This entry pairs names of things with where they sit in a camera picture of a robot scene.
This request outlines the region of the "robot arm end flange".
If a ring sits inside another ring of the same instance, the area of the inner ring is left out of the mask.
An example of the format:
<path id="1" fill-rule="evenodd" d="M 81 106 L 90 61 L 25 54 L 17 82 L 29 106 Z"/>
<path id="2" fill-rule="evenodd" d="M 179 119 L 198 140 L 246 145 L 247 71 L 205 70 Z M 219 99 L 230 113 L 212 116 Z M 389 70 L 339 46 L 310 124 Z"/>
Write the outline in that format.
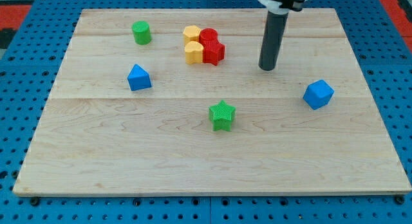
<path id="1" fill-rule="evenodd" d="M 285 15 L 289 11 L 300 12 L 308 0 L 258 0 L 269 12 Z"/>

